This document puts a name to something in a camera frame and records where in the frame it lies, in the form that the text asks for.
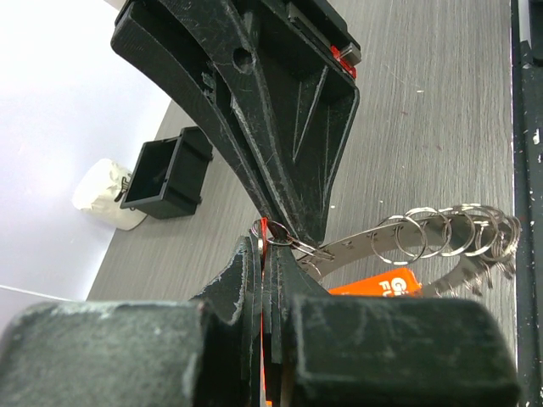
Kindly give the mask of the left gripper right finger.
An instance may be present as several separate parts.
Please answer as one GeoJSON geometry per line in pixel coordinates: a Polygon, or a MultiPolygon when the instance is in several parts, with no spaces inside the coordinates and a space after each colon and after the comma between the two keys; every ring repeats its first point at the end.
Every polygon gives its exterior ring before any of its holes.
{"type": "Polygon", "coordinates": [[[501,329],[474,301],[334,296],[270,246],[263,357],[275,406],[514,406],[501,329]]]}

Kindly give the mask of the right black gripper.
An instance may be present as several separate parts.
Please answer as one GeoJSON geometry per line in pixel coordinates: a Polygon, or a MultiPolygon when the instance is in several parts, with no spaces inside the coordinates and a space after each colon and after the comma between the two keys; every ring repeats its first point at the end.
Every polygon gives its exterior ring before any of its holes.
{"type": "Polygon", "coordinates": [[[329,1],[168,1],[210,58],[290,231],[321,243],[360,93],[361,46],[329,1]]]}

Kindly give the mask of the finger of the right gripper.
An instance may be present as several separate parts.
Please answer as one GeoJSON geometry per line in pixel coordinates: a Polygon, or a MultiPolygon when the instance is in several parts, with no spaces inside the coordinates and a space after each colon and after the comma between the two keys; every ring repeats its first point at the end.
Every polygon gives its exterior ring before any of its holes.
{"type": "Polygon", "coordinates": [[[231,107],[232,94],[198,43],[158,1],[126,1],[111,47],[179,107],[241,181],[259,213],[286,224],[231,107]]]}

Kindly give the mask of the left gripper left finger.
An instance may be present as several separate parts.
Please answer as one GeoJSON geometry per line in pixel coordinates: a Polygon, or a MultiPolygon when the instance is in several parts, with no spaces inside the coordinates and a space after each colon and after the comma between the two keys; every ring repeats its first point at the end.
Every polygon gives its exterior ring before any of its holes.
{"type": "Polygon", "coordinates": [[[48,302],[1,337],[4,406],[257,406],[260,256],[238,240],[188,301],[48,302]]]}

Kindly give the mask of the large metal disc keyring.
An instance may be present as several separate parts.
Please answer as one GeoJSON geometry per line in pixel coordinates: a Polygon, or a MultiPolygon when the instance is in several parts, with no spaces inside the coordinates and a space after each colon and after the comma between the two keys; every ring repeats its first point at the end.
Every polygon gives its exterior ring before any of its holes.
{"type": "Polygon", "coordinates": [[[370,256],[395,266],[422,259],[456,258],[454,268],[416,289],[416,295],[440,297],[465,287],[481,296],[485,287],[493,287],[494,271],[513,278],[520,237],[520,220],[492,206],[462,203],[444,209],[418,207],[321,248],[305,248],[298,263],[320,281],[370,256]]]}

